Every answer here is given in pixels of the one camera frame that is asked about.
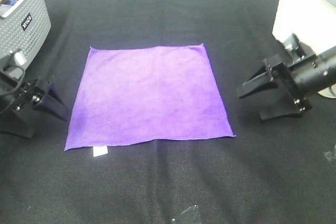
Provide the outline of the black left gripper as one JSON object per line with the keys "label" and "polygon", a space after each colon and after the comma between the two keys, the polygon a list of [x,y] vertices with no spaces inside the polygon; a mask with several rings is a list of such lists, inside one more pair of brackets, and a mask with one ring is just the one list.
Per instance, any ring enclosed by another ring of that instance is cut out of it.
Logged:
{"label": "black left gripper", "polygon": [[[69,110],[58,95],[55,85],[42,78],[24,83],[14,95],[10,110],[18,112],[26,108],[51,114],[63,121],[69,120]],[[1,133],[32,138],[34,128],[14,112],[9,112],[1,115]]]}

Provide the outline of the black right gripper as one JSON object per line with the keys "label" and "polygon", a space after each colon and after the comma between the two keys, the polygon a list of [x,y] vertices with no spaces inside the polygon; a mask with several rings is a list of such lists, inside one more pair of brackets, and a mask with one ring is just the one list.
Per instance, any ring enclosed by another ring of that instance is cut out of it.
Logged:
{"label": "black right gripper", "polygon": [[260,118],[298,118],[301,113],[312,109],[311,103],[295,83],[284,57],[274,55],[263,61],[262,66],[252,77],[236,89],[237,97],[242,99],[258,92],[283,89],[282,96],[259,112]]}

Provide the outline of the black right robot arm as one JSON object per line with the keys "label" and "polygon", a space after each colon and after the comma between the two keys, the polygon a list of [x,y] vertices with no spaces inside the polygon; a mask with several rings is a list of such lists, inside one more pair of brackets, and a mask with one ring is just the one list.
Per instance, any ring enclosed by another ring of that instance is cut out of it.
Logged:
{"label": "black right robot arm", "polygon": [[304,56],[292,63],[289,52],[263,60],[263,66],[237,88],[237,96],[245,98],[269,89],[285,88],[285,93],[260,112],[262,120],[300,117],[312,108],[308,96],[335,84],[335,47],[319,55]]}

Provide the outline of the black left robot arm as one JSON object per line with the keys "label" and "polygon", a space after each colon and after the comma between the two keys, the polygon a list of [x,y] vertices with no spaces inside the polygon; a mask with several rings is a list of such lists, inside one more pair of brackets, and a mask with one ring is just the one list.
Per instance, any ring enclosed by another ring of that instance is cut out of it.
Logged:
{"label": "black left robot arm", "polygon": [[1,71],[1,133],[31,138],[35,111],[63,121],[70,116],[52,82],[41,78],[24,82]]}

